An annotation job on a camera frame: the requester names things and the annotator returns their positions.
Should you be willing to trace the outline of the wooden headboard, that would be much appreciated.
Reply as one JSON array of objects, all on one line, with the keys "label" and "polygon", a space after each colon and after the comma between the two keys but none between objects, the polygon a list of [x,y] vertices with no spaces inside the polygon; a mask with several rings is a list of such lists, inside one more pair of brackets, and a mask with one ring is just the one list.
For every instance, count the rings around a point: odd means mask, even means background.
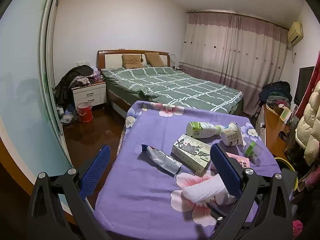
[{"label": "wooden headboard", "polygon": [[[123,65],[122,55],[139,55],[142,62],[146,62],[145,53],[156,53],[152,50],[134,50],[134,49],[112,49],[97,51],[97,67],[99,70],[104,68],[121,68]],[[170,55],[168,52],[158,51],[160,58],[166,61],[165,65],[170,67]]]}]

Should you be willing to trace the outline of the white paper cup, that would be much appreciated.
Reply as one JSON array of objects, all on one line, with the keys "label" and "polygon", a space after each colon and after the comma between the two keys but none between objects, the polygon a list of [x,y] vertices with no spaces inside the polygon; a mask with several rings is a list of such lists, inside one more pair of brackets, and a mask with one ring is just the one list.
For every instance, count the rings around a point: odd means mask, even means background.
[{"label": "white paper cup", "polygon": [[240,128],[235,122],[230,122],[226,127],[224,127],[221,130],[220,136],[224,145],[228,147],[244,144],[244,138]]}]

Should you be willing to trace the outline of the black television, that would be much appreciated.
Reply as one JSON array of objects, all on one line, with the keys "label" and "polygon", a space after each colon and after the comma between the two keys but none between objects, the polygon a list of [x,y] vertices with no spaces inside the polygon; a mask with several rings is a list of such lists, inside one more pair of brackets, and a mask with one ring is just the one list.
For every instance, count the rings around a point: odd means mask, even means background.
[{"label": "black television", "polygon": [[314,66],[310,66],[310,67],[303,67],[299,69],[297,88],[296,88],[295,97],[294,97],[294,103],[297,106],[300,105],[303,99],[303,96],[307,90],[310,79],[312,77],[314,68],[315,68]]}]

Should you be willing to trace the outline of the clothes pile on desk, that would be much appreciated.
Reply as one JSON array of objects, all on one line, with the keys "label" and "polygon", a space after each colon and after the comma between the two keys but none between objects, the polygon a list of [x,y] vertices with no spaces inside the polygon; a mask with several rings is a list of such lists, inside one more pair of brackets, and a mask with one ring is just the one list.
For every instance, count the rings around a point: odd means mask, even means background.
[{"label": "clothes pile on desk", "polygon": [[290,108],[291,106],[291,87],[286,81],[269,83],[259,93],[259,107],[262,107],[264,104],[272,105],[278,101],[286,107]]}]

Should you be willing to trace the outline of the wooden desk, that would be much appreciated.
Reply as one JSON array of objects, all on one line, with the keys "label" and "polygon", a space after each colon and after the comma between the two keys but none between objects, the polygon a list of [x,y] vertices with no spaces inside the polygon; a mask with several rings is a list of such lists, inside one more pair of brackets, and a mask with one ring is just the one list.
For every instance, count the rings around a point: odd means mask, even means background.
[{"label": "wooden desk", "polygon": [[284,154],[286,142],[279,137],[280,132],[289,133],[290,128],[283,123],[277,114],[272,113],[263,105],[265,120],[265,143],[269,151],[275,156],[286,159]]}]

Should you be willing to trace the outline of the white tissue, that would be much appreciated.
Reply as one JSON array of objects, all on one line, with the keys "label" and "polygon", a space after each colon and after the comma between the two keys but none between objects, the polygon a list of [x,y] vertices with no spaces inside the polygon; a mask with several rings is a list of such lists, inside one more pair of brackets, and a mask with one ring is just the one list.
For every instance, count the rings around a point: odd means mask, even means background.
[{"label": "white tissue", "polygon": [[228,195],[229,192],[219,174],[198,184],[186,186],[182,190],[183,197],[193,203],[204,202],[220,194]]}]

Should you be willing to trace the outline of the pink white curtain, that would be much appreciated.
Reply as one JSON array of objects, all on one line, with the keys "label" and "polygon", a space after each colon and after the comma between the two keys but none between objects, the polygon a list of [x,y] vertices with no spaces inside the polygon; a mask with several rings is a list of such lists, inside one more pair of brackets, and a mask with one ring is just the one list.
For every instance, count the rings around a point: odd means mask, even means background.
[{"label": "pink white curtain", "polygon": [[253,115],[264,85],[280,80],[287,55],[287,29],[224,12],[188,16],[179,66],[189,75],[243,93],[243,110]]}]

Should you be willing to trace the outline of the red bucket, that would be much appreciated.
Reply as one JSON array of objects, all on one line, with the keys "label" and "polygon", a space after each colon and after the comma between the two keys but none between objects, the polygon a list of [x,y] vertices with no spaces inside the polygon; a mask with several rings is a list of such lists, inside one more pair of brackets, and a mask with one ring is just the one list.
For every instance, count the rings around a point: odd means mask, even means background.
[{"label": "red bucket", "polygon": [[80,122],[90,122],[93,120],[92,105],[89,102],[82,102],[76,106]]}]

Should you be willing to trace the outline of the right brown pillow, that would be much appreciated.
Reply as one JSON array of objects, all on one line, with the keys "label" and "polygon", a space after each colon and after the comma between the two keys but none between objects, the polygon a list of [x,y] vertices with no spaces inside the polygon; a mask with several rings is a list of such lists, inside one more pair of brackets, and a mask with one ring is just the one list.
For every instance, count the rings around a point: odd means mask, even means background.
[{"label": "right brown pillow", "polygon": [[147,64],[151,65],[152,67],[165,67],[165,63],[162,61],[158,52],[145,53],[145,58]]}]

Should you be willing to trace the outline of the yellow rim trash bin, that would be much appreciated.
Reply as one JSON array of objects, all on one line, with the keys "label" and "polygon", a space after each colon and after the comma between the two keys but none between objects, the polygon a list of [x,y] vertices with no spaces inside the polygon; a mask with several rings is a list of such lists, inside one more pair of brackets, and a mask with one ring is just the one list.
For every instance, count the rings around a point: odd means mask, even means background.
[{"label": "yellow rim trash bin", "polygon": [[277,173],[275,177],[277,179],[282,179],[285,183],[288,194],[292,194],[298,187],[297,172],[287,160],[280,157],[275,157],[275,160],[281,171],[281,173]]}]

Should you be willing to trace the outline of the beige air conditioner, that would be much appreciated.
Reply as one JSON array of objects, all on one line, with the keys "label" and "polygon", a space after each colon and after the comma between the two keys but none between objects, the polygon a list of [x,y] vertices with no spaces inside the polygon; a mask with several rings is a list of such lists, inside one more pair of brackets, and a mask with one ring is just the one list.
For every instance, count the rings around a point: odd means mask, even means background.
[{"label": "beige air conditioner", "polygon": [[287,33],[288,45],[295,46],[303,37],[303,25],[300,22],[293,22]]}]

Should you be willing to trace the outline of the bed with green plaid quilt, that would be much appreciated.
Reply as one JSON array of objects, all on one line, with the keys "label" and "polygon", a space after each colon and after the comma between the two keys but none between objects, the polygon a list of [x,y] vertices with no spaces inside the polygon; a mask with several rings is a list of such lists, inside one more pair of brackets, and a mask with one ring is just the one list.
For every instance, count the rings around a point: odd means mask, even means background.
[{"label": "bed with green plaid quilt", "polygon": [[105,68],[101,73],[107,92],[129,106],[141,100],[237,115],[244,104],[241,91],[170,67]]}]

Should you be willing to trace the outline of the purple floral tablecloth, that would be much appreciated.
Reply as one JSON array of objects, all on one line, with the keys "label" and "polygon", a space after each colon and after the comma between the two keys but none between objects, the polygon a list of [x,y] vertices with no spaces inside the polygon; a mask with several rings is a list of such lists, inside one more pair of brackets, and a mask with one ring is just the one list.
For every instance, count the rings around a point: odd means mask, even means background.
[{"label": "purple floral tablecloth", "polygon": [[205,204],[194,204],[182,189],[213,176],[182,166],[176,175],[157,166],[142,150],[152,146],[170,154],[189,122],[227,126],[238,124],[245,139],[263,142],[242,116],[201,109],[137,101],[129,109],[120,152],[98,194],[94,216],[115,239],[208,239],[215,219]]}]

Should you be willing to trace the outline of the white floral tea box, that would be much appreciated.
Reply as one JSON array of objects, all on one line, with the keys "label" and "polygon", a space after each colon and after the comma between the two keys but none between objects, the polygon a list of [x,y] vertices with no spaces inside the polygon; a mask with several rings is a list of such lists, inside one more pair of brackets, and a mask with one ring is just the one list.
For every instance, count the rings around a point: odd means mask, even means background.
[{"label": "white floral tea box", "polygon": [[202,173],[210,162],[210,148],[210,145],[183,134],[175,141],[171,152],[190,169]]}]

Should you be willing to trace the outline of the pink strawberry milk carton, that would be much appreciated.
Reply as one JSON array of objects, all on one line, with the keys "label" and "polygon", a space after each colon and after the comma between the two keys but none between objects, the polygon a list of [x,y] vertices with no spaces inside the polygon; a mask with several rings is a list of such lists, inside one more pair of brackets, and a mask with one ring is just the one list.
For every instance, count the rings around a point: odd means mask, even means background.
[{"label": "pink strawberry milk carton", "polygon": [[214,170],[218,173],[222,171],[230,172],[231,170],[242,172],[246,168],[250,168],[249,160],[235,154],[224,151],[214,151],[210,154]]}]

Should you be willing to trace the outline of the dark clothes pile on nightstand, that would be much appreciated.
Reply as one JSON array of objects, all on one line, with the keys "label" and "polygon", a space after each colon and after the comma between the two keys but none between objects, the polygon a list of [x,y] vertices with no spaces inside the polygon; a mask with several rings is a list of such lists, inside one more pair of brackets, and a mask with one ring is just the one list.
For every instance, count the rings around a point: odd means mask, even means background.
[{"label": "dark clothes pile on nightstand", "polygon": [[85,64],[70,69],[55,87],[55,103],[63,109],[66,109],[69,105],[74,105],[72,87],[74,87],[74,84],[76,83],[75,78],[88,77],[92,74],[93,69]]}]

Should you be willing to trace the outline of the red puffer jacket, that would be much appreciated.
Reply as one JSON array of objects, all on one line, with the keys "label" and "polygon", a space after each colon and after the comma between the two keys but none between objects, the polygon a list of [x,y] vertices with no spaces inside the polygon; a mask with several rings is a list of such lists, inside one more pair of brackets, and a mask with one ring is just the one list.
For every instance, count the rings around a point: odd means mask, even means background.
[{"label": "red puffer jacket", "polygon": [[319,76],[320,76],[319,72],[320,72],[320,52],[318,53],[317,62],[316,62],[315,68],[313,69],[312,76],[308,83],[307,89],[296,111],[296,117],[298,119],[302,118],[304,109],[306,108],[306,105],[310,99],[310,96],[312,92],[315,90],[317,82],[319,81]]}]

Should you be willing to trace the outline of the cream puffer jacket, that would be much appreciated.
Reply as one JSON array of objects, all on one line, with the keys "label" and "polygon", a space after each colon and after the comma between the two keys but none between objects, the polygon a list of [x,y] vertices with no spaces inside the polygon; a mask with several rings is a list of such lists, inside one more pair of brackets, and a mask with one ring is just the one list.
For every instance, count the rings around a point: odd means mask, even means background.
[{"label": "cream puffer jacket", "polygon": [[317,82],[295,133],[296,142],[305,150],[304,159],[309,166],[319,158],[319,136],[319,82]]}]

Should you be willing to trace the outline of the white nightstand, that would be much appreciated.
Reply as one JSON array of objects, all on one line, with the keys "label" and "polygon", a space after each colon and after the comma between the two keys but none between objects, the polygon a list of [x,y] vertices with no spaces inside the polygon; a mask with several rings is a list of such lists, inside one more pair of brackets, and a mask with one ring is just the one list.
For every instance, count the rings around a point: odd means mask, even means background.
[{"label": "white nightstand", "polygon": [[106,83],[105,81],[96,81],[83,87],[72,89],[75,106],[87,102],[91,106],[107,103]]}]

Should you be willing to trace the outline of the clear plastic cup green lid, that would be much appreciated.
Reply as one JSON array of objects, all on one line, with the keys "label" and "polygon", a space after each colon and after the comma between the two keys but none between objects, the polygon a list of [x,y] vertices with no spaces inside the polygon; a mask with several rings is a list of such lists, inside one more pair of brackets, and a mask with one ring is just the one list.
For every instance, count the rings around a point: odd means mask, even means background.
[{"label": "clear plastic cup green lid", "polygon": [[253,162],[257,161],[262,152],[263,148],[255,141],[249,140],[244,146],[244,156]]}]

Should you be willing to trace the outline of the left brown pillow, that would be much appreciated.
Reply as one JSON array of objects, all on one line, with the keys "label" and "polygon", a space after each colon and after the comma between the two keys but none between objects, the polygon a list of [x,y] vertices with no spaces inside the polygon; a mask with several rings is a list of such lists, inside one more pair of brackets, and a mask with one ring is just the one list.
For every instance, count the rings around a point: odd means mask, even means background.
[{"label": "left brown pillow", "polygon": [[144,67],[141,62],[141,57],[138,54],[123,54],[121,59],[125,69],[138,69]]}]

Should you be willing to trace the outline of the green white drink bottle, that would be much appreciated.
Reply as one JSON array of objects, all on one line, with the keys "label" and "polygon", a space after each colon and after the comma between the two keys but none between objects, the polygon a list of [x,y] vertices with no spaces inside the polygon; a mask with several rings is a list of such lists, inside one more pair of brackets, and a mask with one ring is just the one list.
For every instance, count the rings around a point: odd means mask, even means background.
[{"label": "green white drink bottle", "polygon": [[206,139],[220,135],[223,129],[222,125],[214,125],[209,122],[189,122],[186,126],[186,135],[196,139]]}]

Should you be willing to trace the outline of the brown pillow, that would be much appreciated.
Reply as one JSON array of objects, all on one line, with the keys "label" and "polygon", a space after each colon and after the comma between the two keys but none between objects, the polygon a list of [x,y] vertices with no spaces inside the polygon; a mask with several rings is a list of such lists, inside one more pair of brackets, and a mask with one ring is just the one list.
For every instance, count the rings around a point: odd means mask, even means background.
[{"label": "brown pillow", "polygon": [[165,67],[165,63],[162,61],[158,52],[145,53],[145,58],[147,64],[151,65],[152,67]]},{"label": "brown pillow", "polygon": [[144,67],[141,62],[141,57],[138,54],[123,54],[121,59],[125,69],[138,69]]}]

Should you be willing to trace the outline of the blue white snack bag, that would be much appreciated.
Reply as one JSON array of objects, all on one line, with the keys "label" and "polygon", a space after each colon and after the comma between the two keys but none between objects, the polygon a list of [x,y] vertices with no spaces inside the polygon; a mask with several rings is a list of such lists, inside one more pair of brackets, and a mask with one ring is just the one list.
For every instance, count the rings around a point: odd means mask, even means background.
[{"label": "blue white snack bag", "polygon": [[142,144],[142,151],[145,152],[158,167],[173,176],[176,175],[182,167],[182,163],[152,146]]}]

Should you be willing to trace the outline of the sliding wardrobe door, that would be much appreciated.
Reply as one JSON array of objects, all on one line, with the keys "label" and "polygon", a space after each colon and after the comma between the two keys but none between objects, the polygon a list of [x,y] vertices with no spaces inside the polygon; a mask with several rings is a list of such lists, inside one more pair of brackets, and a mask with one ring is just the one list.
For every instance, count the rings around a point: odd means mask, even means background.
[{"label": "sliding wardrobe door", "polygon": [[44,88],[44,43],[52,0],[12,0],[1,17],[1,140],[34,182],[71,166]]}]

